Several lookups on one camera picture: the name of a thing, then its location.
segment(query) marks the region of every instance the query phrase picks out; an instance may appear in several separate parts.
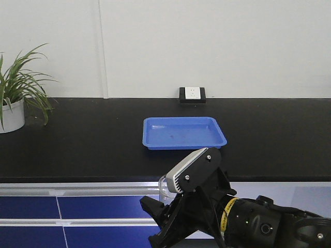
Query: blue tray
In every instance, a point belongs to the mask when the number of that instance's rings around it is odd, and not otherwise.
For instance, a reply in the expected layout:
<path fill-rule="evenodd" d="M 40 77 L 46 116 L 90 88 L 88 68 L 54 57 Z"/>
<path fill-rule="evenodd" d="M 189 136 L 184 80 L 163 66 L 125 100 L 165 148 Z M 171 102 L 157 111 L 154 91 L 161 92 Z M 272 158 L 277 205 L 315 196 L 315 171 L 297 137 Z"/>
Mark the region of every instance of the blue tray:
<path fill-rule="evenodd" d="M 143 145 L 150 150 L 220 148 L 227 143 L 211 117 L 151 117 L 144 120 Z"/>

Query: blue cabinet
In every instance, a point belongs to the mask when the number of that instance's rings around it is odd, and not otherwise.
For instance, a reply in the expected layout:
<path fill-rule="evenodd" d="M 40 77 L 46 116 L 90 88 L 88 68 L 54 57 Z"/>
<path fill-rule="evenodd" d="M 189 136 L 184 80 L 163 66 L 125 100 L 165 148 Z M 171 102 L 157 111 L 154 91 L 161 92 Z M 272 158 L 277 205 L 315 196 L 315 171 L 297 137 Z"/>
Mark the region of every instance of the blue cabinet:
<path fill-rule="evenodd" d="M 56 197 L 2 196 L 0 219 L 58 219 Z"/>
<path fill-rule="evenodd" d="M 150 218 L 140 206 L 142 196 L 59 197 L 63 219 Z"/>
<path fill-rule="evenodd" d="M 63 227 L 0 226 L 1 248 L 67 248 Z"/>
<path fill-rule="evenodd" d="M 151 248 L 157 226 L 65 227 L 69 248 Z"/>

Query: electrical outlet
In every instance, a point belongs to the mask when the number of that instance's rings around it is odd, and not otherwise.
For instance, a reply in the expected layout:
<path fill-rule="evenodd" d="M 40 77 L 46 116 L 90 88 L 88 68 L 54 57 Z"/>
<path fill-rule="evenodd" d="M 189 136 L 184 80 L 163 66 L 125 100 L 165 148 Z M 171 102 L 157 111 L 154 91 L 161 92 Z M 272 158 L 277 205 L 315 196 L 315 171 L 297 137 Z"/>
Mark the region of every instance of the electrical outlet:
<path fill-rule="evenodd" d="M 200 87 L 185 87 L 185 99 L 201 99 Z"/>
<path fill-rule="evenodd" d="M 203 87 L 180 87 L 180 103 L 206 103 L 205 88 Z"/>

